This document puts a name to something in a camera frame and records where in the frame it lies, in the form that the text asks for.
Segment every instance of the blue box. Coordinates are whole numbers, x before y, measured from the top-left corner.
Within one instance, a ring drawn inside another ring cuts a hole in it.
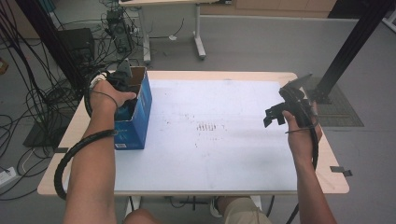
[[[131,67],[132,78],[128,85],[139,88],[134,113],[129,120],[115,122],[114,136],[116,150],[144,149],[151,109],[151,90],[146,67]]]

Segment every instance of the person's right arm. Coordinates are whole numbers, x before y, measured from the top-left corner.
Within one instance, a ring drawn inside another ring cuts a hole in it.
[[[288,111],[283,116],[289,124],[289,131],[299,130],[295,117]],[[316,127],[318,139],[322,136],[320,126]],[[312,140],[308,130],[289,133],[289,146],[297,172],[297,191],[301,223],[336,223],[327,204],[312,165]]]

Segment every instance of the power strip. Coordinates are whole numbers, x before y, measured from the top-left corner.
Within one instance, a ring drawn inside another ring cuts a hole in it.
[[[18,178],[17,173],[15,173],[14,167],[8,168],[6,171],[0,173],[0,188]]]

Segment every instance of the hand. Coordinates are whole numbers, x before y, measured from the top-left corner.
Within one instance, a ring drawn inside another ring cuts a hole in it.
[[[109,109],[115,113],[125,101],[134,98],[136,98],[134,92],[117,91],[108,81],[101,80],[93,87],[90,103],[92,111]]]
[[[316,110],[317,104],[313,103],[313,107]],[[312,162],[312,139],[309,130],[301,130],[299,132],[293,132],[296,130],[300,130],[297,125],[296,118],[289,112],[283,111],[283,116],[289,124],[289,147],[291,150],[291,154],[293,155],[295,162]],[[315,127],[315,131],[318,136],[318,141],[320,141],[321,136],[323,135],[320,125],[318,124]]]

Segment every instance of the shorts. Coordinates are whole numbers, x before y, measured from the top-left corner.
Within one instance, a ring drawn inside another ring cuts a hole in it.
[[[225,224],[271,224],[270,219],[250,198],[231,202],[224,212]]]

